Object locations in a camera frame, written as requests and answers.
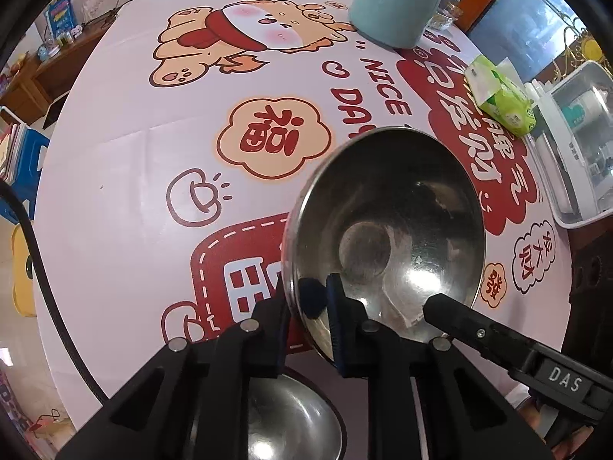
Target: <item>tiled floor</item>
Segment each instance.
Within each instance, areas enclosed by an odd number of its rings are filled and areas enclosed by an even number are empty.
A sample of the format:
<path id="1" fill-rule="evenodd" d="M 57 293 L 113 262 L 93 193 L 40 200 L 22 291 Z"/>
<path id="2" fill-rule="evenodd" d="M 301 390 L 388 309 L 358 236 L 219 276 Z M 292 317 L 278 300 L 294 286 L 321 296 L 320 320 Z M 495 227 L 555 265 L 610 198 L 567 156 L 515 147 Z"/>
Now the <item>tiled floor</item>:
<path id="1" fill-rule="evenodd" d="M 33 124 L 38 131 L 42 119 Z M 49 130 L 43 132 L 49 136 Z M 0 218 L 0 361 L 23 412 L 32 421 L 51 409 L 66 414 L 45 359 L 36 318 L 19 315 L 13 305 L 11 235 L 15 226 Z"/>

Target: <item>light blue jar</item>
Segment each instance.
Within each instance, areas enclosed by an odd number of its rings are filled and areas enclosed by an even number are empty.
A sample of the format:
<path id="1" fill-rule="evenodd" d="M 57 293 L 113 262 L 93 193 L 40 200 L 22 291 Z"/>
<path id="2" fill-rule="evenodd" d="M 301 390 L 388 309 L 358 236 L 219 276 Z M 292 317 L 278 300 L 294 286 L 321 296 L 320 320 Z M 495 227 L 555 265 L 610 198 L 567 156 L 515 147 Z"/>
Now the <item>light blue jar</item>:
<path id="1" fill-rule="evenodd" d="M 373 41 L 413 48 L 441 0 L 353 0 L 349 20 Z"/>

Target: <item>metal bowl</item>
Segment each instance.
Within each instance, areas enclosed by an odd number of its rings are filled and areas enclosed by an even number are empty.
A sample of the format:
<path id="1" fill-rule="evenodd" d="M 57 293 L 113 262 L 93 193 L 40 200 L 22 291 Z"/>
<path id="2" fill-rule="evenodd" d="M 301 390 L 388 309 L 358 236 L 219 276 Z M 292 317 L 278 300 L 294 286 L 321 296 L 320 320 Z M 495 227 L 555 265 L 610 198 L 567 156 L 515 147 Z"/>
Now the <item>metal bowl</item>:
<path id="1" fill-rule="evenodd" d="M 292 314 L 332 361 L 327 311 L 312 313 L 299 279 L 325 285 L 338 272 L 369 318 L 426 342 L 441 332 L 425 322 L 425 301 L 443 292 L 472 306 L 484 254 L 479 200 L 456 157 L 412 128 L 378 128 L 336 149 L 302 190 L 283 240 L 283 282 Z"/>
<path id="2" fill-rule="evenodd" d="M 340 460 L 343 421 L 333 405 L 299 373 L 249 381 L 249 460 Z"/>

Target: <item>silver screw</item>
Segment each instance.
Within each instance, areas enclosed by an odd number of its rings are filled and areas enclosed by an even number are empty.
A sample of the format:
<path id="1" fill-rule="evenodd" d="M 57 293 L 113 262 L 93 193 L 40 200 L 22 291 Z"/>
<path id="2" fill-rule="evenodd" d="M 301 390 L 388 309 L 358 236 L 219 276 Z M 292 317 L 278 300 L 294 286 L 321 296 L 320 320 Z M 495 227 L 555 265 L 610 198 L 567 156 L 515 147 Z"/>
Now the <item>silver screw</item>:
<path id="1" fill-rule="evenodd" d="M 451 342 L 444 337 L 435 337 L 432 339 L 432 346 L 437 351 L 448 351 L 451 349 Z"/>
<path id="2" fill-rule="evenodd" d="M 362 330 L 369 334 L 373 334 L 379 330 L 379 324 L 374 320 L 364 321 L 362 322 Z"/>
<path id="3" fill-rule="evenodd" d="M 256 331 L 259 326 L 260 324 L 257 322 L 257 320 L 253 318 L 247 318 L 240 323 L 240 328 L 243 329 L 245 332 Z"/>
<path id="4" fill-rule="evenodd" d="M 168 341 L 168 349 L 175 353 L 183 351 L 187 346 L 188 342 L 183 337 L 174 337 Z"/>

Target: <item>cartoon dog print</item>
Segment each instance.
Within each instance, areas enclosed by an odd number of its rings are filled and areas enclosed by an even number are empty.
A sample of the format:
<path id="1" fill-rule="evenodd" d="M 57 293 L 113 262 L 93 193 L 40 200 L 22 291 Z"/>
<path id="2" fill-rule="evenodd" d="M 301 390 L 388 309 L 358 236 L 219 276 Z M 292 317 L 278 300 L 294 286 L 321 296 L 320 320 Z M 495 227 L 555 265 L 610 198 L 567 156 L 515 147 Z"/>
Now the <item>cartoon dog print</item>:
<path id="1" fill-rule="evenodd" d="M 252 0 L 220 10 L 181 10 L 168 19 L 168 28 L 157 39 L 160 45 L 153 57 L 162 62 L 149 82 L 162 87 L 187 84 L 201 78 L 212 66 L 226 74 L 252 72 L 268 63 L 246 52 L 315 52 L 347 41 L 341 32 L 355 28 L 335 22 L 320 11 L 324 8 L 289 0 Z"/>

